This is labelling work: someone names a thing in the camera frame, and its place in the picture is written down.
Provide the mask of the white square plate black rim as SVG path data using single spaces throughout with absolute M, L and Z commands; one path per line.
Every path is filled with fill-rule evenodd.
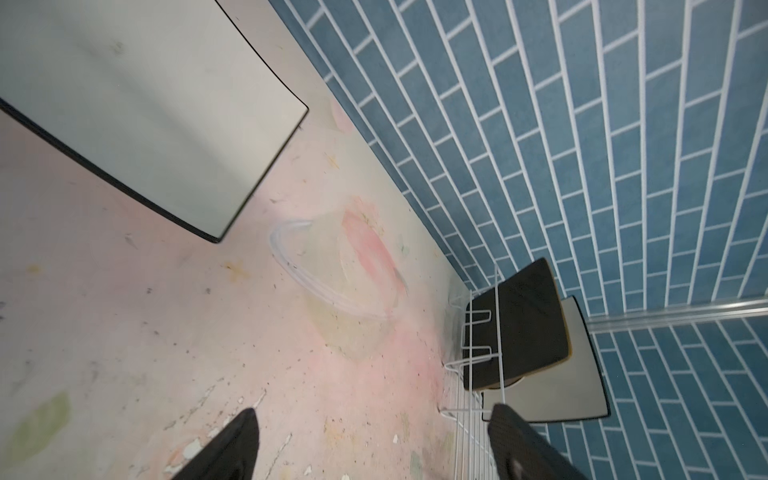
M 5 1 L 1 107 L 212 243 L 309 111 L 219 1 Z

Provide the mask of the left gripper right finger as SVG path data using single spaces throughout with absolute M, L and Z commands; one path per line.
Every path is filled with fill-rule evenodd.
M 506 404 L 493 406 L 487 431 L 500 479 L 587 480 Z

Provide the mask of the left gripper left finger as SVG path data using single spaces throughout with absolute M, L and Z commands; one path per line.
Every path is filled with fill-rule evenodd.
M 256 410 L 242 410 L 173 480 L 250 480 L 260 447 Z

